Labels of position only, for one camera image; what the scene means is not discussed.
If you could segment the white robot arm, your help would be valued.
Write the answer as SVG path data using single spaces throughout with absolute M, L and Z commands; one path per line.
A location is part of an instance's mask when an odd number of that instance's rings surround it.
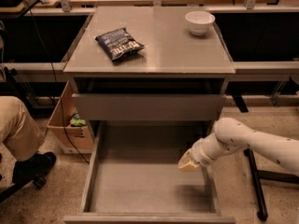
M 193 172 L 199 166 L 207 167 L 222 156 L 247 148 L 299 176 L 298 140 L 253 130 L 233 118 L 216 121 L 212 133 L 197 140 L 184 153 L 178 168 L 183 172 Z

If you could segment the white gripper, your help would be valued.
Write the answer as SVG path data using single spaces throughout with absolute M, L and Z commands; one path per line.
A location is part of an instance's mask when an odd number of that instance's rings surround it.
M 196 141 L 180 158 L 178 168 L 182 172 L 194 172 L 199 166 L 211 165 L 223 154 L 224 144 L 213 133 Z

